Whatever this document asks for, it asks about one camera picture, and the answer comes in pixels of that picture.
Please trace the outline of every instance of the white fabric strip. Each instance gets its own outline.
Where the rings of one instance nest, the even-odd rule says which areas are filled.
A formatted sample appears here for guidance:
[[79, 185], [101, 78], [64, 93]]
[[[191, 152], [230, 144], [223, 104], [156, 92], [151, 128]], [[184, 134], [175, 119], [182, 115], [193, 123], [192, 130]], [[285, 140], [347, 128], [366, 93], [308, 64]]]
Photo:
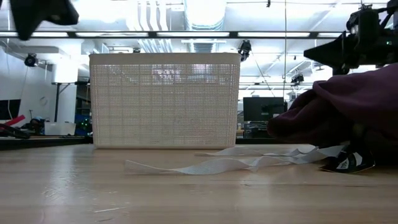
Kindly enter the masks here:
[[218, 152], [196, 152], [195, 156], [298, 156], [310, 153], [302, 152], [299, 149], [286, 153], [266, 153], [261, 151], [261, 149], [255, 149], [251, 146], [236, 146]]
[[[307, 154], [300, 153], [295, 156], [286, 156], [287, 154], [275, 153], [273, 156], [261, 156], [257, 158], [250, 159], [233, 159], [233, 158], [222, 158], [222, 159], [211, 159], [199, 163], [197, 165], [177, 168], [177, 169], [161, 169], [157, 167], [148, 166], [145, 164], [140, 164], [134, 161], [126, 161], [125, 168], [127, 172], [133, 174], [190, 174], [190, 175], [208, 175], [208, 174], [219, 174], [226, 171], [249, 169], [251, 171], [256, 171], [258, 168], [267, 166], [276, 166], [284, 164], [306, 164], [316, 162], [327, 157], [336, 157], [344, 146], [333, 146], [324, 149], [313, 149]], [[241, 156], [242, 151], [238, 152], [236, 155], [228, 156]]]

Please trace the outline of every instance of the ceiling light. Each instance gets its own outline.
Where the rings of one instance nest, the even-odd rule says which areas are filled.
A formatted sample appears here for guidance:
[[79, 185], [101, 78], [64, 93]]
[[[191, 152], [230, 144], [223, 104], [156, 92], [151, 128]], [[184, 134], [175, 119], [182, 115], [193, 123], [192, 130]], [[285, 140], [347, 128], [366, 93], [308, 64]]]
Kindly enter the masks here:
[[308, 37], [309, 32], [239, 32], [238, 37]]
[[228, 37], [229, 32], [158, 32], [158, 37]]
[[0, 32], [0, 37], [17, 37], [17, 32]]
[[66, 32], [34, 32], [32, 37], [68, 37]]
[[341, 32], [319, 33], [318, 37], [339, 37]]
[[256, 83], [254, 82], [239, 82], [239, 86], [249, 86], [249, 85], [255, 85]]
[[200, 40], [200, 39], [190, 39], [181, 40], [183, 44], [226, 44], [226, 40]]
[[78, 37], [147, 37], [147, 32], [77, 32]]

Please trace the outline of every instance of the plastic basket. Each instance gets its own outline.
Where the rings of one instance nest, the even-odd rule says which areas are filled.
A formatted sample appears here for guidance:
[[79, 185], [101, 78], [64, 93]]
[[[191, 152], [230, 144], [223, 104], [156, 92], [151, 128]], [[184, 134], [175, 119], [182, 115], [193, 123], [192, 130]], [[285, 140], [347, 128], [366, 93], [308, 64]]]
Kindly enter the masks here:
[[97, 148], [235, 145], [238, 54], [90, 55]]

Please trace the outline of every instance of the wooden table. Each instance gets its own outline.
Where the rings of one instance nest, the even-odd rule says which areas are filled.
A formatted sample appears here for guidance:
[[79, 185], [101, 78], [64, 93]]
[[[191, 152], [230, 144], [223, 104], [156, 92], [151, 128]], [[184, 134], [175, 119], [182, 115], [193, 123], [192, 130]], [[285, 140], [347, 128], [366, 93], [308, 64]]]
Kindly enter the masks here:
[[[281, 151], [289, 145], [269, 146]], [[316, 164], [219, 175], [127, 175], [123, 162], [164, 168], [193, 151], [0, 152], [0, 223], [398, 223], [398, 171], [322, 172]]]

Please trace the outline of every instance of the dark red fabric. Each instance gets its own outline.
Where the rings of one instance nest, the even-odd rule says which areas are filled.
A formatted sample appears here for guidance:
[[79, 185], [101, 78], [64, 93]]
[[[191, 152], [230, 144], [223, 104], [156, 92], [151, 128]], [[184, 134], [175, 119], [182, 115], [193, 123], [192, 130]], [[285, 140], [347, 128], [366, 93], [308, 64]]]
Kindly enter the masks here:
[[329, 146], [349, 141], [354, 123], [378, 141], [398, 142], [398, 63], [315, 82], [288, 112], [269, 121], [268, 132], [288, 142]]

